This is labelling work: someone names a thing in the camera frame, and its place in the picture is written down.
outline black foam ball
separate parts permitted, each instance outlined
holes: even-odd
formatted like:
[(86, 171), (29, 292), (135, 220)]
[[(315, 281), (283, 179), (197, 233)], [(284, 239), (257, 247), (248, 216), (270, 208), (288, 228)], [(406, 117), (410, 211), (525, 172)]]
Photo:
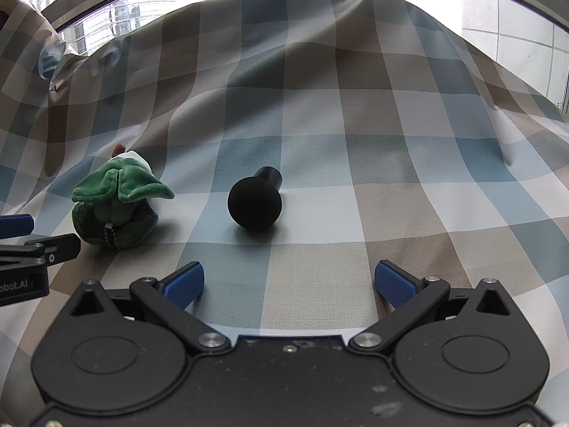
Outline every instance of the black foam ball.
[(281, 195), (266, 180), (250, 176), (239, 180), (227, 198), (229, 214), (239, 225), (251, 231), (271, 226), (282, 210)]

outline checkered tablecloth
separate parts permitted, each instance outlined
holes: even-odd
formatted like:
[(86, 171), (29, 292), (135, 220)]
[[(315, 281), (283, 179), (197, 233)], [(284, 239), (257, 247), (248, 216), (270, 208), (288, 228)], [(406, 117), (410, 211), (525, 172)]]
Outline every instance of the checkered tablecloth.
[[(403, 0), (204, 1), (89, 57), (24, 0), (0, 8), (1, 213), (73, 232), (73, 187), (118, 143), (176, 192), (144, 245), (84, 244), (49, 296), (0, 310), (6, 419), (41, 408), (30, 357), (83, 279), (197, 260), (189, 311), (230, 337), (349, 338), (388, 312), (387, 258), (455, 287), (498, 278), (551, 359), (539, 404), (569, 420), (569, 117), (519, 78)], [(251, 236), (227, 195), (264, 165), (283, 212)]]

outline plush toy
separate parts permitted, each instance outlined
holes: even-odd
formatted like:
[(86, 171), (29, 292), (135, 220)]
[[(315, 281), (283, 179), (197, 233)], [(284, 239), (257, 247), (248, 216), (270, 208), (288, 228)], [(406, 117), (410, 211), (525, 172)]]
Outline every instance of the plush toy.
[(92, 245), (117, 250), (139, 245), (158, 223), (149, 199), (174, 198), (142, 157), (125, 151), (117, 145), (112, 158), (73, 189), (73, 225), (79, 237)]

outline window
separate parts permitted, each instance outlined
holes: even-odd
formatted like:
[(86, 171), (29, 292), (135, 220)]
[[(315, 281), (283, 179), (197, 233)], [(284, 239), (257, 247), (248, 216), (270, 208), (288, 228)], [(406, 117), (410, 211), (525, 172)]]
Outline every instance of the window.
[(569, 35), (511, 0), (407, 0), (438, 19), (559, 107)]
[[(197, 1), (203, 0), (118, 0), (76, 22), (62, 35), (80, 54), (90, 54), (113, 37), (129, 33)], [(76, 30), (78, 26), (81, 27), (79, 32)]]

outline building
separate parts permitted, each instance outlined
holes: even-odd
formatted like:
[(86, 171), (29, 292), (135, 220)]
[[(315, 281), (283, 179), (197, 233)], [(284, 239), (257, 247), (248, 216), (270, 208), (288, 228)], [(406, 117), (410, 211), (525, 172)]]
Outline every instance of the building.
[[(29, 1), (42, 11), (54, 0)], [(90, 54), (177, 7), (175, 0), (117, 0), (65, 29), (62, 36), (79, 54)]]

